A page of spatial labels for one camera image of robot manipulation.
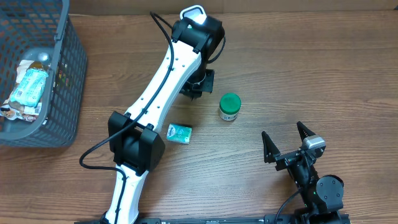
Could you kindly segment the small teal tissue pack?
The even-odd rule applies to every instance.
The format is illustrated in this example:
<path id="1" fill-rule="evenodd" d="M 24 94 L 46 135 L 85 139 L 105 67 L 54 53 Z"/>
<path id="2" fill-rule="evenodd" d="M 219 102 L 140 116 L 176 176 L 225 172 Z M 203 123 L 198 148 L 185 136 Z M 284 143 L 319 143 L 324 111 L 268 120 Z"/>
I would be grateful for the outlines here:
<path id="1" fill-rule="evenodd" d="M 168 141 L 177 142 L 180 144 L 190 144 L 191 136 L 191 127 L 181 126 L 179 124 L 169 124 L 166 138 Z"/>

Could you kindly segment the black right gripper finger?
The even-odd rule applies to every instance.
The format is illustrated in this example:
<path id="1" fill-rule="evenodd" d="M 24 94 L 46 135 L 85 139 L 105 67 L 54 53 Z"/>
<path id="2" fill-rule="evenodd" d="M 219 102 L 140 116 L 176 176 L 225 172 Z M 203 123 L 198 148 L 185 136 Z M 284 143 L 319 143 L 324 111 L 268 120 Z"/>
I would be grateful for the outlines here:
<path id="1" fill-rule="evenodd" d="M 264 145 L 264 162 L 273 163 L 276 161 L 276 157 L 280 156 L 280 151 L 265 131 L 261 133 L 261 136 Z"/>
<path id="2" fill-rule="evenodd" d="M 314 136 L 315 133 L 308 129 L 306 125 L 304 125 L 301 121 L 297 122 L 297 129 L 300 135 L 301 140 L 303 141 L 305 138 L 309 136 Z"/>

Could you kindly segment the beige Pantree snack pouch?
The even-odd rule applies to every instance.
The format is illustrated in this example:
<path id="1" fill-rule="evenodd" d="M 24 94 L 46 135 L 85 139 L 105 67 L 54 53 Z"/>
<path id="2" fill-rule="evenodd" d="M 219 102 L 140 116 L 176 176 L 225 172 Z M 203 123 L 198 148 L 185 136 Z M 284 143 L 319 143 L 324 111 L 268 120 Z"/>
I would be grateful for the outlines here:
<path id="1" fill-rule="evenodd" d="M 17 78 L 14 88 L 12 89 L 11 94 L 16 91 L 16 88 L 19 86 L 20 82 L 24 78 L 26 71 L 28 68 L 34 63 L 33 60 L 22 60 L 17 67 Z M 41 111 L 42 100 L 38 102 L 36 107 L 29 107 L 22 105 L 16 101 L 11 101 L 11 97 L 4 101 L 1 105 L 1 117 L 6 118 L 8 120 L 14 121 L 16 119 L 20 119 L 23 121 L 33 122 L 35 121 Z"/>

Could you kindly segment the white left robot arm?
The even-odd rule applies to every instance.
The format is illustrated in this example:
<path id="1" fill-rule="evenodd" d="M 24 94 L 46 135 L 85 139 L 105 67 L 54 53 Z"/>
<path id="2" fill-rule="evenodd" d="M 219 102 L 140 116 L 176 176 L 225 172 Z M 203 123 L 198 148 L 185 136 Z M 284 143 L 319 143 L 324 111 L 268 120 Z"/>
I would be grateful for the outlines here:
<path id="1" fill-rule="evenodd" d="M 165 151 L 160 130 L 178 94 L 190 98 L 211 92 L 206 86 L 214 71 L 213 52 L 224 46 L 222 22 L 211 16 L 181 17 L 165 34 L 168 49 L 152 80 L 124 114 L 114 112 L 108 120 L 109 148 L 114 154 L 116 185 L 113 201 L 102 223 L 134 223 L 148 173 Z"/>

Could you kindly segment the teal snack packet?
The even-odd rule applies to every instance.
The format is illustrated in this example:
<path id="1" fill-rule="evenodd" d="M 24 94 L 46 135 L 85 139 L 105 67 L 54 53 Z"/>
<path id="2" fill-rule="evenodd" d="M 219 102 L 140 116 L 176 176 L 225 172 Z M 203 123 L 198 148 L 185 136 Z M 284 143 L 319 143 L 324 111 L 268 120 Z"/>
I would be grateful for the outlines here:
<path id="1" fill-rule="evenodd" d="M 28 69 L 20 84 L 11 94 L 10 101 L 16 101 L 28 107 L 36 107 L 44 92 L 48 76 L 45 70 Z"/>

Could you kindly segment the yellow liquid bottle silver cap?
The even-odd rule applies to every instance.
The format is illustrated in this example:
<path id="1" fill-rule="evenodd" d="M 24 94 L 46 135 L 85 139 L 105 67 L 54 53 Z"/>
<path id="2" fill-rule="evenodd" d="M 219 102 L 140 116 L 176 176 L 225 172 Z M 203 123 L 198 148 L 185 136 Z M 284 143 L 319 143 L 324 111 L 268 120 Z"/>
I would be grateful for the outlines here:
<path id="1" fill-rule="evenodd" d="M 37 60 L 33 61 L 29 69 L 45 70 L 47 71 L 50 66 L 50 55 L 47 52 L 41 52 L 37 55 Z"/>

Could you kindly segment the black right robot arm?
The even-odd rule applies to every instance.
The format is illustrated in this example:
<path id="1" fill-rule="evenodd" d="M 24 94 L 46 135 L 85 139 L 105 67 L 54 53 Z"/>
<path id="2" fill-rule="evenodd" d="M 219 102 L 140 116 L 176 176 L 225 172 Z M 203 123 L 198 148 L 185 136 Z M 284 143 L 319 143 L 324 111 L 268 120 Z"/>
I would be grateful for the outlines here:
<path id="1" fill-rule="evenodd" d="M 297 129 L 302 145 L 286 154 L 281 154 L 266 132 L 261 133 L 264 162 L 274 163 L 277 171 L 287 170 L 297 187 L 277 213 L 267 219 L 273 223 L 349 223 L 349 216 L 339 213 L 343 208 L 344 182 L 336 175 L 319 177 L 314 167 L 325 151 L 325 140 L 300 121 Z M 301 196 L 304 207 L 296 209 L 293 214 L 282 215 L 286 205 L 297 195 Z"/>

